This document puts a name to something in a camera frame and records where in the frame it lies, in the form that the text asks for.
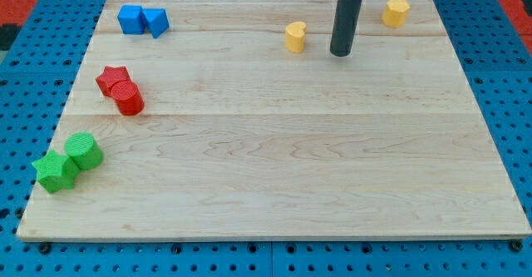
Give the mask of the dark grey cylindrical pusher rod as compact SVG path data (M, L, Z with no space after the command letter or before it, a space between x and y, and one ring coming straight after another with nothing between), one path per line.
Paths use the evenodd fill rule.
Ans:
M362 0L337 0L330 52L336 57L351 53Z

